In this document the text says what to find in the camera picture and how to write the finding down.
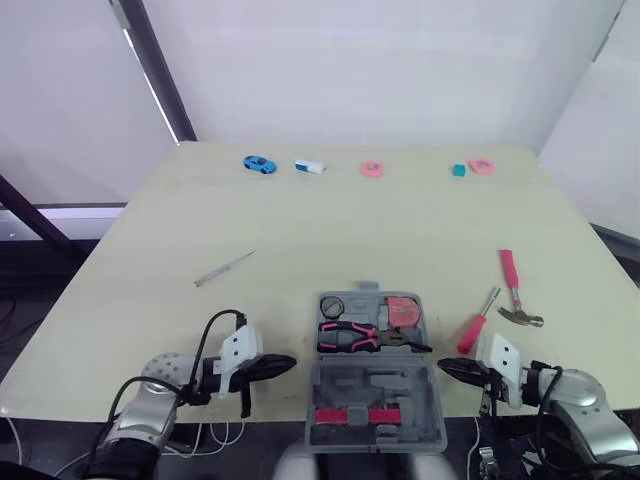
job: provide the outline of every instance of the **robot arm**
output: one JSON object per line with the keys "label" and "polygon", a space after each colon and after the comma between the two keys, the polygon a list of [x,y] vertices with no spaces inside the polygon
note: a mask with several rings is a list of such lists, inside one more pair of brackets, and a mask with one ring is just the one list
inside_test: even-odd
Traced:
{"label": "robot arm", "polygon": [[[165,353],[150,360],[142,371],[180,389],[190,383],[195,357]],[[296,364],[286,355],[262,355],[262,338],[242,326],[224,342],[219,357],[205,358],[196,369],[195,385],[186,403],[202,405],[213,393],[242,392],[242,417],[249,416],[251,382],[274,378]],[[174,391],[151,381],[140,385],[135,398],[115,419],[90,457],[86,479],[147,480],[173,430],[177,408],[184,403]]]}
{"label": "robot arm", "polygon": [[[523,403],[539,406],[558,373],[541,362],[522,367],[518,350],[498,334],[481,340],[476,360],[448,358],[438,365],[454,378],[484,389],[481,413],[487,413],[495,400],[513,408]],[[585,464],[640,465],[640,442],[611,410],[602,385],[588,373],[563,370],[542,408],[567,425]]]}
{"label": "robot arm", "polygon": [[[537,387],[537,397],[528,404],[537,406],[557,372],[528,371],[532,375],[527,375],[527,388]],[[602,385],[588,373],[563,370],[549,395],[547,411],[569,427],[576,453],[585,463],[640,465],[640,442],[611,410]]]}

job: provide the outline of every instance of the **small cyan cube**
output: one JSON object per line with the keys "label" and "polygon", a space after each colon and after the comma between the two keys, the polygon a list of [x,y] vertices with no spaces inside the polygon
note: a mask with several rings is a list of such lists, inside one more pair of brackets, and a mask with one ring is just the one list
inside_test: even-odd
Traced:
{"label": "small cyan cube", "polygon": [[464,177],[467,173],[467,169],[464,165],[457,163],[453,166],[453,174],[456,177]]}

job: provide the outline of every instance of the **pink ring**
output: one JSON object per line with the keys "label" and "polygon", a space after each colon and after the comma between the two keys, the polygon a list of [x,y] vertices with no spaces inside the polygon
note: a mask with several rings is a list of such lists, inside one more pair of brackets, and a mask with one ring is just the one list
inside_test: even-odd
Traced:
{"label": "pink ring", "polygon": [[363,162],[360,165],[360,173],[365,177],[379,177],[382,175],[382,164],[379,162]]}

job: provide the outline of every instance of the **blue toy car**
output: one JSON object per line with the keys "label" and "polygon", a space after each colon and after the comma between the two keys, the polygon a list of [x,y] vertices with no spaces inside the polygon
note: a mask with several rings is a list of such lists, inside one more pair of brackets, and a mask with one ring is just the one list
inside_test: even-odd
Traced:
{"label": "blue toy car", "polygon": [[262,173],[273,173],[276,171],[276,164],[271,160],[267,160],[266,158],[259,157],[258,155],[252,155],[247,157],[242,162],[244,163],[245,168],[250,168],[251,170],[257,170]]}

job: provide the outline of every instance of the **screwdriver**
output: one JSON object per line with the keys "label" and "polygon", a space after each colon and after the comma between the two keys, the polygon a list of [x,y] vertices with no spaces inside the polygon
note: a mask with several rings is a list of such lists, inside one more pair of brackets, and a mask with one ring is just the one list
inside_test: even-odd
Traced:
{"label": "screwdriver", "polygon": [[462,340],[460,340],[460,343],[458,343],[458,351],[460,353],[466,355],[467,353],[469,353],[469,351],[471,351],[471,347],[475,345],[476,340],[478,339],[478,337],[480,336],[480,332],[482,331],[482,327],[484,327],[484,324],[487,322],[487,313],[489,313],[489,309],[491,308],[491,305],[493,305],[493,302],[496,301],[496,298],[498,298],[498,295],[500,295],[500,289],[498,287],[495,287],[491,291],[489,300],[487,300],[482,313],[479,313],[475,316],[473,322],[471,322],[471,325],[462,336]]}
{"label": "screwdriver", "polygon": [[216,268],[215,270],[212,270],[211,272],[207,273],[205,276],[199,278],[198,280],[196,280],[194,283],[194,285],[196,287],[201,287],[204,283],[208,282],[209,280],[213,280],[214,278],[222,275],[224,272],[226,272],[227,270],[231,270],[231,267],[233,267],[236,263],[241,262],[242,260],[244,260],[245,258],[253,255],[254,253],[256,253],[255,250],[250,251],[249,253],[247,253],[246,255],[241,256],[240,258],[236,258],[235,260],[229,262],[229,263],[225,263],[223,266]]}

